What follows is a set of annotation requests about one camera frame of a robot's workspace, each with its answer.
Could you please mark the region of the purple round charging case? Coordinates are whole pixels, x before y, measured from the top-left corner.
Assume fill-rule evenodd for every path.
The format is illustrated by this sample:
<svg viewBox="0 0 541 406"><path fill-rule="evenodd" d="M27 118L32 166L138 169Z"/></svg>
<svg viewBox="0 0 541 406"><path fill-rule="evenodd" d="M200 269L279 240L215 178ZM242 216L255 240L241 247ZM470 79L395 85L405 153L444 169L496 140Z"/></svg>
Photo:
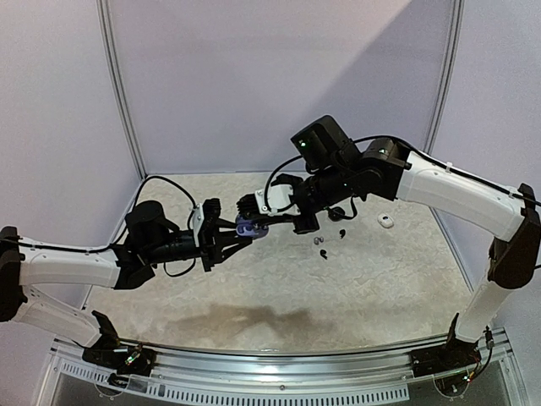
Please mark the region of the purple round charging case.
<svg viewBox="0 0 541 406"><path fill-rule="evenodd" d="M266 225L261 226L255 221L246 219L240 215L237 215L235 223L236 233L239 237L261 239L269 232L269 228Z"/></svg>

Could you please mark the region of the white earbud charging case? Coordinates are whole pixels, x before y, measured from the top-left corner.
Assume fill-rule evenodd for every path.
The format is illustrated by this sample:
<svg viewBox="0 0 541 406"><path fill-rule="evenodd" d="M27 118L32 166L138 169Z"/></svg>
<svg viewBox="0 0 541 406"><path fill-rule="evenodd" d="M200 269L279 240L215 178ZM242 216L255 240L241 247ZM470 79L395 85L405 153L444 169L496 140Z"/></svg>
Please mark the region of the white earbud charging case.
<svg viewBox="0 0 541 406"><path fill-rule="evenodd" d="M383 228L393 228L394 227L394 220L386 215L386 214L380 214L377 217L378 224Z"/></svg>

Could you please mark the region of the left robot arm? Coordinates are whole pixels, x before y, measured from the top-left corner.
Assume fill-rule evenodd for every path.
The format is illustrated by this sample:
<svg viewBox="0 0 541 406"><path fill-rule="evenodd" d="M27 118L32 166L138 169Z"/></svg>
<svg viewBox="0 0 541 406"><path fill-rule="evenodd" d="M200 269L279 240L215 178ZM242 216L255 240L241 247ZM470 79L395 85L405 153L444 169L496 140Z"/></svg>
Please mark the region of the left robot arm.
<svg viewBox="0 0 541 406"><path fill-rule="evenodd" d="M108 367L126 358L109 319L86 313L38 290L40 284L80 284L114 290L141 287L159 264L200 259L205 271L249 246L235 223L221 219L218 199L194 209L194 225L181 229L156 200L144 201L125 217L128 234L121 244L77 248L40 244L19 236L15 227L1 231L1 320L37 326L65 337Z"/></svg>

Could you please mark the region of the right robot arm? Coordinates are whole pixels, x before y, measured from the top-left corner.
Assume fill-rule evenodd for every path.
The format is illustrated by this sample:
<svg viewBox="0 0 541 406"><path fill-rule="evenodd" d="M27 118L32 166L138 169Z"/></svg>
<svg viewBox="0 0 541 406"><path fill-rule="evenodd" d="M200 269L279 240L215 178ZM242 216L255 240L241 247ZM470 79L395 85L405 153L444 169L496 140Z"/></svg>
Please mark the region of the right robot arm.
<svg viewBox="0 0 541 406"><path fill-rule="evenodd" d="M316 213L352 197L376 195L435 208L493 235L485 279L458 314L452 338L437 351L443 368L456 368L468 357L469 343L478 341L511 292L533 279L540 215L532 188L494 184L393 136L372 136L360 151L330 115L309 124L291 142L310 175L270 176L255 193L256 212L264 219L290 220L298 233L312 233L319 228Z"/></svg>

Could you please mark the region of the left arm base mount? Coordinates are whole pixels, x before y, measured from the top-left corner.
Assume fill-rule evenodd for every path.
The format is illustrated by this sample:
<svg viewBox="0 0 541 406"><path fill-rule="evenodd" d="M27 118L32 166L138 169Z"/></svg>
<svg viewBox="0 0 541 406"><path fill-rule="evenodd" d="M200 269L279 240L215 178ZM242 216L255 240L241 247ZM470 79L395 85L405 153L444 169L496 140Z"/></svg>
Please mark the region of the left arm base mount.
<svg viewBox="0 0 541 406"><path fill-rule="evenodd" d="M128 377L131 375L149 377L155 366L156 351L146 348L142 343L121 344L117 331L108 317L96 310L91 314L98 322L101 335L95 344L84 349L82 360L113 370L107 378L107 383L114 387L126 387Z"/></svg>

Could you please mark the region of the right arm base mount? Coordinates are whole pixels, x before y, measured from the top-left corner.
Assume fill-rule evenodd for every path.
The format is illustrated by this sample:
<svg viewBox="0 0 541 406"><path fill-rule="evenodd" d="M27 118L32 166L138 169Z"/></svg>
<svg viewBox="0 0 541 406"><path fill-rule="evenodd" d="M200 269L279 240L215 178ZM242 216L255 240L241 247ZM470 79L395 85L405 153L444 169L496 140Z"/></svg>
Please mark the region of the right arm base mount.
<svg viewBox="0 0 541 406"><path fill-rule="evenodd" d="M409 352L409 359L415 377L430 376L475 365L473 375L467 378L468 381L481 374L490 364L494 349L494 339L490 328L487 326L484 330L489 355L485 363L481 365L482 355L478 342L469 343L457 338L456 324L458 317L459 314L456 314L453 318L443 344L414 349Z"/></svg>

